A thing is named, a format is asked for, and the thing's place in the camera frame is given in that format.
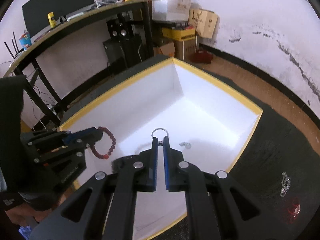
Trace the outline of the person's left hand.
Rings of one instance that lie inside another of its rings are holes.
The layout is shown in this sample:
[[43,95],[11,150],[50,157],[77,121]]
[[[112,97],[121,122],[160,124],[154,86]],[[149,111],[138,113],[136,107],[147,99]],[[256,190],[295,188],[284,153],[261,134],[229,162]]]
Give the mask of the person's left hand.
[[5,211],[10,221],[19,226],[28,226],[27,218],[33,217],[37,222],[44,220],[49,214],[51,214],[59,205],[61,205],[66,200],[66,195],[63,194],[59,201],[49,210],[46,211],[36,211],[28,204],[22,204],[9,211]]

